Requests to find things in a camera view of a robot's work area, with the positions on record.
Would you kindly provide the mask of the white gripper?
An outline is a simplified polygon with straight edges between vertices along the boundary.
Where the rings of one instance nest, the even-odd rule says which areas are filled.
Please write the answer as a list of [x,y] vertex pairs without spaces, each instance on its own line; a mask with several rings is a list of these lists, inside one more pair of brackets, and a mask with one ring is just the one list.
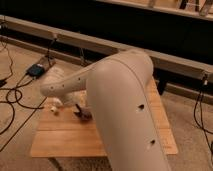
[[61,95],[58,97],[58,99],[65,106],[74,106],[75,105],[76,108],[78,109],[78,111],[74,112],[74,113],[77,116],[83,115],[83,110],[80,106],[85,106],[87,104],[85,91],[77,91],[77,92],[72,92],[72,93],[68,93],[65,95]]

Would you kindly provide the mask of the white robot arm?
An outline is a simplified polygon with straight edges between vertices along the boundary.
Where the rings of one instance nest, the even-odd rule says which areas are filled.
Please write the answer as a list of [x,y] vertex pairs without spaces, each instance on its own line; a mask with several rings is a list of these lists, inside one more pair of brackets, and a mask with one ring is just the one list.
[[48,76],[40,91],[66,102],[84,90],[113,171],[171,171],[147,97],[153,62],[142,50],[110,55],[69,76]]

